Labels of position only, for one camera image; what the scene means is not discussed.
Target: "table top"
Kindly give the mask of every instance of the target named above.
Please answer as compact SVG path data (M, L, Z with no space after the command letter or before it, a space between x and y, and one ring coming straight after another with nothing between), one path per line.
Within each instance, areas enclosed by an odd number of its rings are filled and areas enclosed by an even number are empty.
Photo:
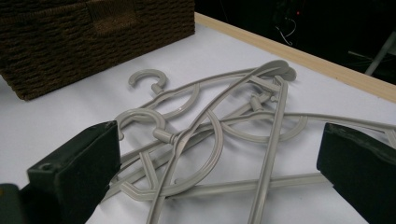
M253 45L248 44L230 35L241 33L239 29L222 24L222 28L217 29L219 32L209 28L220 24L218 21L199 14L196 14L196 21L195 35L31 102L19 100L6 82L0 79L0 183L15 183L22 188L28 183L26 170L52 150L83 129L112 120L119 113L151 100L155 94L150 85L155 78L142 79L134 88L128 85L131 74L148 68L165 72L168 77L167 91L200 78L283 59L297 72L296 80L289 84L286 112L329 114L396 125L396 104L393 103L396 102L396 94L389 94L394 92L394 86L242 32L241 38L248 36L255 41ZM228 84L220 82L202 88L197 107L180 119L171 120L169 130L177 132L187 128L202 107ZM232 93L215 113L221 115L228 112L235 104L246 102L250 94L251 88ZM160 112L182 104L187 98L188 95L181 95L161 107ZM316 159L323 126L323 122L309 121L297 137L279 144L273 176L317 173ZM257 132L261 126L241 124L237 128ZM125 131L125 140L120 142L121 154L152 141L152 129L150 124L131 125ZM225 138L227 144L219 163L203 183L257 179L265 154L263 144L236 141L229 135ZM208 139L197 150L183 155L177 164L175 178L186 177L198 170L212 146L213 139ZM168 200L160 223L247 223L253 196L252 191L247 191ZM101 203L87 223L145 223L149 208L149 202L137 202L119 193ZM271 189L262 223L365 221L330 183L323 183Z

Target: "black object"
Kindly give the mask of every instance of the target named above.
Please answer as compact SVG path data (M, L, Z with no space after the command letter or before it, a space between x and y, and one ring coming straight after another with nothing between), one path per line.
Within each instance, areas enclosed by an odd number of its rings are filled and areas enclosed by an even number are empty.
M119 170L117 122L91 126L32 166L20 192L0 186L0 223L85 223Z
M369 223L396 223L396 150L371 136L327 123L318 169Z

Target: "dark background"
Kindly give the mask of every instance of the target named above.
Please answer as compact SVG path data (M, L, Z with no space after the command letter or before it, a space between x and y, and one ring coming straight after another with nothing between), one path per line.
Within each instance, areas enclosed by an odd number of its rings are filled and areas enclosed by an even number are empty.
M394 0L195 0L195 11L362 73L396 27ZM396 56L373 76L396 84Z

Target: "white surface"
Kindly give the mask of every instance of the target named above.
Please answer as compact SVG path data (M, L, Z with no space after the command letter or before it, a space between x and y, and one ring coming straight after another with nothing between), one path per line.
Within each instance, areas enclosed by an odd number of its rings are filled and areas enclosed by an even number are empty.
M164 71L169 78L165 89L171 90L202 77L256 67L275 59L279 58L197 25L196 35L28 103L19 100L0 79L0 183L15 183L22 188L28 183L26 170L52 150L83 129L114 119L122 111L150 100L153 96L150 85L154 79L143 79L134 89L128 86L129 76L136 71L147 68ZM322 113L396 124L396 104L298 64L290 63L290 66L297 71L297 79L290 83L287 112ZM203 92L199 105L207 104L205 100L219 92L215 87ZM248 96L248 92L235 93L215 112L225 114L234 102L245 102ZM193 110L181 120L172 121L168 127L173 131L186 128L199 112L200 109ZM309 122L303 133L281 143L273 174L317 172L316 159L323 125ZM136 124L127 130L126 140L120 143L121 153L153 139L149 136L152 126L145 127ZM204 183L258 178L264 146L234 141L228 136L226 140L228 143L218 166ZM175 173L177 177L191 174L207 159L213 144L211 140L204 144L205 152L193 150L180 160ZM245 192L167 201L160 223L247 223L252 200L253 192ZM148 212L149 203L135 202L119 193L99 205L88 223L145 223ZM365 221L331 184L319 184L270 190L262 223Z

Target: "woven basket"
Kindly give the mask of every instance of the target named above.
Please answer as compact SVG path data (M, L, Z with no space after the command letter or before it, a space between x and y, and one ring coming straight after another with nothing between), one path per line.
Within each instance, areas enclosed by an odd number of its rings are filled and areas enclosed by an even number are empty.
M193 0L2 0L0 74L23 100L194 33Z

